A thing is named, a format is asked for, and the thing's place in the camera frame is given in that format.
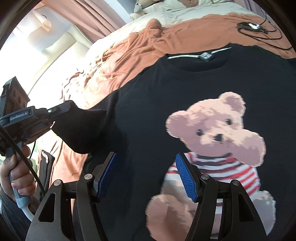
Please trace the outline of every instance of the bear ear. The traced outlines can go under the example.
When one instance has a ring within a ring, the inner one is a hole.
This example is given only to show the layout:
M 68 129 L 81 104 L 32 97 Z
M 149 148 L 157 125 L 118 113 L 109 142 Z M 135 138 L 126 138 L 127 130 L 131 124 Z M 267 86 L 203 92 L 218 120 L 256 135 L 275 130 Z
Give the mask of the bear ear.
M 244 111 L 246 109 L 245 102 L 239 94 L 233 92 L 225 92 L 219 96 L 219 99 L 224 104 L 230 105 L 233 111 L 239 112 L 241 116 L 244 115 Z
M 167 132 L 173 137 L 180 138 L 183 132 L 183 127 L 186 125 L 187 118 L 188 113 L 185 110 L 180 110 L 171 114 L 165 123 Z

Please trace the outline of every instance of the finger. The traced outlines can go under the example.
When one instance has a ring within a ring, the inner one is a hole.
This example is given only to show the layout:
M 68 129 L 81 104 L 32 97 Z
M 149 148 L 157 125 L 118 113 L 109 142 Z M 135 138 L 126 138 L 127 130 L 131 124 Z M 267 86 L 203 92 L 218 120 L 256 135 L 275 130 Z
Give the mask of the finger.
M 30 150 L 30 148 L 28 146 L 23 146 L 21 148 L 21 151 L 25 155 L 25 157 L 28 157 L 31 154 L 31 150 Z
M 15 189 L 25 188 L 27 186 L 30 186 L 34 182 L 33 175 L 28 172 L 26 175 L 15 179 L 11 182 L 11 186 Z
M 11 170 L 10 174 L 13 179 L 18 179 L 28 172 L 28 167 L 26 166 L 24 161 L 21 161 L 14 169 Z
M 20 188 L 17 191 L 20 195 L 23 195 L 23 196 L 33 195 L 36 192 L 36 185 L 35 183 L 32 183 L 30 186 L 27 186 L 25 188 Z
M 29 158 L 27 158 L 27 161 L 30 163 L 30 166 L 33 166 L 33 163 Z
M 13 201 L 15 201 L 15 195 L 13 193 L 13 189 L 11 187 L 11 183 L 9 180 L 10 170 L 13 169 L 16 165 L 16 156 L 12 156 L 11 158 L 7 158 L 0 165 L 0 183 L 3 191 L 6 195 Z
M 8 177 L 10 171 L 15 168 L 16 165 L 16 156 L 13 155 L 10 158 L 6 158 L 3 163 L 0 165 L 0 178 Z

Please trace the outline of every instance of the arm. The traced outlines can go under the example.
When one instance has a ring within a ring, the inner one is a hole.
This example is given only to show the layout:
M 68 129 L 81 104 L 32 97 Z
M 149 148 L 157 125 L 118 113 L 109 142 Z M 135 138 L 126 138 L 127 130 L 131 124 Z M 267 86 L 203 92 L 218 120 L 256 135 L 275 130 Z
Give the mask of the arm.
M 24 146 L 22 148 L 22 152 L 26 156 L 29 156 L 30 149 L 27 146 Z M 0 165 L 0 198 L 2 200 L 1 214 L 5 223 L 8 225 L 17 240 L 25 241 L 31 222 L 16 205 L 12 185 L 20 194 L 24 196 L 29 196 L 35 193 L 36 185 L 34 183 L 34 177 L 29 172 L 25 163 L 21 161 L 16 166 L 16 162 L 16 156 L 14 155 L 11 158 L 5 159 Z M 12 183 L 10 183 L 9 180 L 9 173 L 14 179 Z

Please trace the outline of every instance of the teddy bear graphic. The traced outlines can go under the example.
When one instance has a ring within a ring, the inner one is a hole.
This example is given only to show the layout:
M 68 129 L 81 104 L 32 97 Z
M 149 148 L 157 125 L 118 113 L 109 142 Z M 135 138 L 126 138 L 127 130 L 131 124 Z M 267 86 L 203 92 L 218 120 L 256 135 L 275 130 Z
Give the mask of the teddy bear graphic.
M 240 95 L 226 92 L 171 114 L 166 128 L 169 135 L 191 150 L 185 155 L 201 173 L 218 181 L 237 179 L 242 183 L 268 234 L 275 223 L 275 201 L 268 191 L 259 190 L 256 170 L 263 163 L 266 148 L 258 133 L 244 129 L 245 109 Z M 185 240 L 196 207 L 187 197 L 174 163 L 165 176 L 161 194 L 154 196 L 146 209 L 151 236 L 157 241 Z M 221 213 L 222 200 L 218 199 L 213 238 L 219 232 Z

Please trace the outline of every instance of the handle grip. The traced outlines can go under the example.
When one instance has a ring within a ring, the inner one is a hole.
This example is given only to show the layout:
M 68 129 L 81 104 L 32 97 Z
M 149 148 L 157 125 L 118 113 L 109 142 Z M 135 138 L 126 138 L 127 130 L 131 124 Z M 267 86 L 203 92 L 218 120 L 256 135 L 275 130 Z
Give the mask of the handle grip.
M 24 142 L 19 142 L 17 145 L 19 148 L 22 148 L 24 146 Z M 16 155 L 15 150 L 12 147 L 8 148 L 6 150 L 5 157 L 9 158 L 9 157 L 12 157 L 13 155 Z M 16 166 L 19 163 L 20 163 L 20 159 L 17 158 Z M 14 180 L 12 178 L 11 174 L 9 174 L 9 179 L 10 179 L 10 182 L 12 182 Z M 23 196 L 23 195 L 19 194 L 17 189 L 15 189 L 15 188 L 13 188 L 13 192 L 15 194 L 15 200 L 17 202 L 17 205 L 20 209 L 22 209 L 25 206 L 28 206 L 33 201 L 32 196 Z

